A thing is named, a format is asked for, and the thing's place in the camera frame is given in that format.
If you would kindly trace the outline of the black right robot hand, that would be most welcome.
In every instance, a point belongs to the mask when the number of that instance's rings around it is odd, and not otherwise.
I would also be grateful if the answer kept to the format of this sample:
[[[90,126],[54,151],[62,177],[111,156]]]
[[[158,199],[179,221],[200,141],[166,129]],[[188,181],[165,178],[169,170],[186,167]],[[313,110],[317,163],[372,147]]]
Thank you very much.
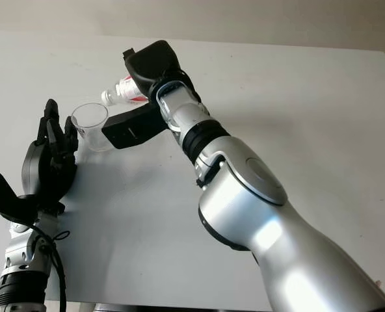
[[[201,100],[193,82],[181,69],[177,55],[167,41],[158,40],[139,51],[128,49],[123,52],[123,58],[136,86],[152,105],[158,105],[158,90],[172,81],[183,83],[195,99]]]

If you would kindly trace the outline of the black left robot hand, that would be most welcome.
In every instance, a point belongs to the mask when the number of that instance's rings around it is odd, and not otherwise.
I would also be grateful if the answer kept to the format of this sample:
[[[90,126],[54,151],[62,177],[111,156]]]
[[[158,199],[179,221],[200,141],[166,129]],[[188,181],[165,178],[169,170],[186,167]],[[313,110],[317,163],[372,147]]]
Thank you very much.
[[[49,99],[36,140],[28,147],[21,169],[25,194],[35,195],[42,210],[56,215],[65,211],[60,200],[69,191],[76,175],[78,145],[77,130],[71,118],[67,117],[62,128],[58,104]]]

